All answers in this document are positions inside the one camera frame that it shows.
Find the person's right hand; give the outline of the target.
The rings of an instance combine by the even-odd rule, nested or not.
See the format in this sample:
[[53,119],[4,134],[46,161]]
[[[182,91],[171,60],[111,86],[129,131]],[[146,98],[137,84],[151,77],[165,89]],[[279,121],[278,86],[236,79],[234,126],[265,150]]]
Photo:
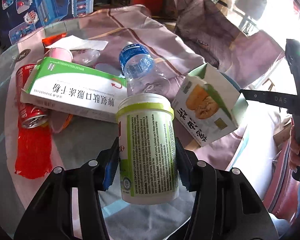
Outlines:
[[300,144],[297,143],[295,138],[294,125],[290,130],[290,147],[289,147],[289,167],[292,171],[297,172],[300,167]]

